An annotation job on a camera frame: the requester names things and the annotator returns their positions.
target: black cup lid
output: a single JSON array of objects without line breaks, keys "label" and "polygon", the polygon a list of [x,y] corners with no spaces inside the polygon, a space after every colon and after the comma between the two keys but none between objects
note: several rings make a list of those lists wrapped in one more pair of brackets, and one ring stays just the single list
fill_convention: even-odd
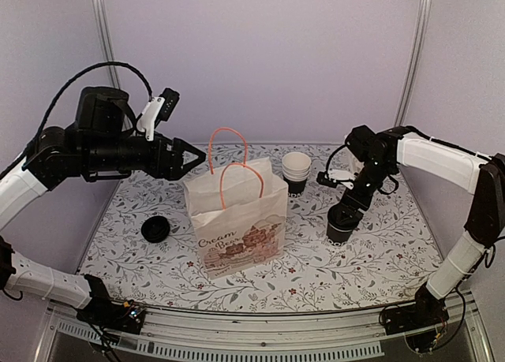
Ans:
[{"label": "black cup lid", "polygon": [[161,242],[170,233],[170,223],[164,216],[153,216],[142,224],[140,231],[147,241],[152,243]]}]

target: black cup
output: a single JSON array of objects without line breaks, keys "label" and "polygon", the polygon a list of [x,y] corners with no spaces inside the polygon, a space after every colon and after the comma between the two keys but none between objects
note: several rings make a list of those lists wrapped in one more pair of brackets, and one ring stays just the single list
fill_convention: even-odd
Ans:
[{"label": "black cup", "polygon": [[287,182],[288,185],[288,195],[290,198],[299,198],[305,190],[305,185],[307,184],[307,178],[301,182],[293,182],[286,178],[284,175],[282,176],[284,181]]},{"label": "black cup", "polygon": [[353,231],[359,225],[359,220],[352,222],[347,221],[345,223],[339,222],[339,213],[341,211],[342,205],[340,203],[330,208],[327,215],[328,224],[326,228],[327,237],[331,241],[339,244],[347,242]]},{"label": "black cup", "polygon": [[164,216],[153,216],[142,224],[140,232],[147,241],[157,244],[168,237],[170,223]]}]

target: orange bag handle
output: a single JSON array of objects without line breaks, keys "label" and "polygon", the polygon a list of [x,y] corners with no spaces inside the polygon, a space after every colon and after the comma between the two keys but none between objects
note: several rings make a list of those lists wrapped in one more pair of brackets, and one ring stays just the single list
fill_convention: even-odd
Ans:
[{"label": "orange bag handle", "polygon": [[251,170],[259,179],[261,182],[261,190],[260,190],[260,198],[263,197],[263,189],[265,186],[265,182],[263,180],[263,177],[261,177],[261,174],[255,171],[251,166],[247,166],[244,163],[239,163],[239,162],[232,162],[230,165],[224,168],[223,172],[221,173],[221,181],[219,182],[219,194],[221,195],[221,204],[223,205],[223,210],[226,210],[226,205],[224,203],[224,195],[223,195],[223,181],[224,181],[224,173],[228,170],[230,166],[242,166],[246,169]]},{"label": "orange bag handle", "polygon": [[217,135],[221,131],[233,132],[241,138],[242,142],[244,143],[244,147],[245,147],[244,163],[247,163],[247,141],[245,141],[245,138],[243,137],[243,135],[241,135],[239,131],[236,131],[232,128],[228,128],[228,127],[217,128],[214,131],[214,133],[212,133],[211,141],[208,143],[208,165],[211,167],[211,174],[214,174],[214,165],[212,165],[212,144],[214,143],[215,135]]}]

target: black cable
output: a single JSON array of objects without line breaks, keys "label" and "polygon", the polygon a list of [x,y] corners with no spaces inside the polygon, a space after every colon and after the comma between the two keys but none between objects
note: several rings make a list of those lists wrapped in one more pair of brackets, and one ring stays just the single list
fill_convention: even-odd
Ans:
[{"label": "black cable", "polygon": [[466,300],[465,300],[465,297],[463,296],[463,294],[459,291],[459,285],[461,285],[461,282],[458,283],[458,285],[454,288],[454,291],[456,291],[456,293],[459,295],[459,297],[461,297],[461,300],[463,302],[463,313],[461,315],[461,320],[459,320],[459,324],[458,324],[458,327],[456,328],[456,330],[454,331],[454,333],[451,335],[451,337],[447,340],[447,342],[445,342],[444,344],[440,345],[440,346],[436,346],[432,352],[436,351],[436,350],[440,350],[442,349],[443,347],[445,347],[449,342],[451,342],[455,337],[456,335],[458,334],[459,330],[462,328],[463,326],[463,323],[465,322],[465,314],[466,314]]},{"label": "black cable", "polygon": [[434,137],[430,137],[430,136],[426,135],[425,133],[421,132],[416,127],[412,126],[412,125],[407,125],[406,128],[409,129],[409,130],[411,130],[412,132],[416,133],[417,135],[421,136],[423,139],[430,140],[430,141],[434,142],[435,144],[440,144],[440,145],[443,145],[444,147],[452,147],[453,149],[457,149],[459,151],[463,151],[463,152],[465,152],[465,153],[467,153],[469,155],[474,155],[474,156],[478,157],[479,159],[483,159],[486,162],[490,162],[491,161],[490,158],[488,158],[488,157],[486,157],[484,155],[479,155],[475,151],[471,151],[469,149],[465,149],[464,147],[460,147],[459,145],[456,145],[456,144],[453,144],[453,143],[449,143],[448,141],[444,141],[444,140],[436,139]]},{"label": "black cable", "polygon": [[149,100],[152,99],[152,89],[151,89],[151,85],[149,84],[148,80],[146,80],[144,75],[137,68],[131,66],[130,64],[127,64],[125,62],[108,61],[108,62],[100,62],[98,64],[91,65],[84,70],[81,70],[78,74],[76,74],[75,76],[73,76],[72,78],[67,80],[66,83],[62,86],[62,88],[59,89],[56,96],[53,98],[53,100],[51,100],[50,105],[47,108],[46,113],[44,114],[44,116],[42,118],[42,121],[40,122],[39,128],[37,129],[35,136],[27,144],[26,148],[21,152],[21,154],[19,156],[17,156],[17,158],[13,161],[13,163],[11,163],[9,166],[7,166],[7,168],[0,173],[0,180],[3,179],[14,167],[16,167],[16,165],[18,163],[23,161],[23,159],[24,159],[24,157],[26,157],[30,147],[36,144],[37,140],[40,138],[40,135],[42,134],[42,132],[44,130],[44,127],[46,126],[47,119],[49,118],[49,115],[51,115],[52,110],[56,106],[57,101],[63,95],[63,92],[65,92],[65,90],[67,88],[69,88],[69,86],[72,83],[74,83],[76,80],[81,78],[84,74],[89,73],[92,70],[102,68],[104,66],[121,66],[123,68],[127,68],[127,69],[131,70],[132,72],[134,72],[140,78],[140,80],[142,80],[142,82],[144,83],[144,86],[148,90]]},{"label": "black cable", "polygon": [[6,297],[8,297],[11,300],[14,300],[14,301],[22,301],[23,300],[23,291],[19,292],[19,297],[13,297],[10,293],[8,293],[6,291],[6,289],[2,289],[2,292],[6,295]]},{"label": "black cable", "polygon": [[385,327],[385,326],[386,326],[386,324],[385,324],[385,323],[384,323],[384,321],[383,321],[383,320],[384,320],[383,316],[384,316],[384,312],[385,312],[385,311],[386,311],[386,309],[388,309],[389,307],[396,307],[396,308],[400,309],[402,312],[405,312],[405,313],[414,313],[414,312],[415,312],[415,310],[414,310],[414,311],[408,311],[408,310],[406,310],[404,307],[401,307],[401,306],[399,306],[399,305],[397,305],[397,304],[388,304],[387,306],[385,306],[384,308],[382,308],[382,311],[380,311],[380,313],[379,313],[379,324],[380,324],[382,327]]},{"label": "black cable", "polygon": [[[116,354],[116,352],[114,351],[114,349],[112,349],[112,346],[110,346],[110,342],[113,341],[112,340],[112,337],[101,327],[100,330],[102,331],[102,333],[99,332],[98,329],[96,329],[96,327],[91,324],[91,322],[87,321],[85,319],[85,315],[83,312],[81,312],[81,314],[83,315],[84,317],[84,321],[93,329],[93,331],[98,335],[99,339],[100,339],[100,343],[102,344],[102,349],[104,351],[104,356],[107,358],[107,360],[109,361],[112,361],[112,362],[122,362],[121,359],[119,358],[118,354]],[[110,356],[108,356],[107,354],[110,353],[114,356],[115,360],[116,361],[113,361]]]},{"label": "black cable", "polygon": [[[496,241],[495,241],[495,244],[491,245],[491,248],[486,249],[486,252],[480,257],[480,259],[477,261],[477,263],[475,264],[475,266],[472,267],[471,271],[475,271],[481,265],[482,261],[484,261],[484,265],[486,266],[487,269],[489,267],[491,267],[492,263],[495,260],[496,243],[498,241],[502,241],[502,240],[505,240],[505,236],[498,237],[496,239]],[[491,259],[489,258],[489,251],[490,250],[492,250]]]},{"label": "black cable", "polygon": [[347,147],[347,145],[343,144],[343,145],[340,145],[339,147],[337,147],[331,154],[330,154],[330,157],[328,157],[328,160],[326,161],[326,174],[328,174],[328,171],[330,170],[330,165],[331,165],[331,160],[333,159],[333,157],[335,157],[335,155],[337,153],[339,153],[344,147]]},{"label": "black cable", "polygon": [[400,187],[400,183],[397,180],[395,180],[391,175],[388,175],[387,177],[389,178],[389,180],[391,182],[393,182],[393,184],[395,185],[395,188],[393,188],[390,192],[386,192],[386,191],[382,190],[381,188],[378,188],[377,191],[380,192],[382,195],[391,195],[392,193],[396,192]]}]

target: floral table cover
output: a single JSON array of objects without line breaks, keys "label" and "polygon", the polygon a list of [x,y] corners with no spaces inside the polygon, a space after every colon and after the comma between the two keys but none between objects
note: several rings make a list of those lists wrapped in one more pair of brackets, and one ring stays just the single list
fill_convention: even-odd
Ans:
[{"label": "floral table cover", "polygon": [[[316,174],[334,149],[249,146],[249,158],[269,156],[279,176],[281,158],[289,151],[303,151],[312,159],[303,196],[288,203],[286,247],[280,259],[210,280],[196,254],[182,186],[135,173],[119,185],[80,272],[101,277],[118,299],[209,311],[334,311],[412,299],[441,259],[403,177],[397,176],[397,192],[376,194],[346,244],[327,241],[327,211],[343,188],[318,185]],[[213,159],[216,165],[241,161],[243,147],[215,146]],[[336,156],[333,166],[346,168],[345,154]],[[205,164],[191,174],[207,169]],[[150,244],[140,234],[142,223],[153,215],[166,216],[172,226],[160,244]]]}]

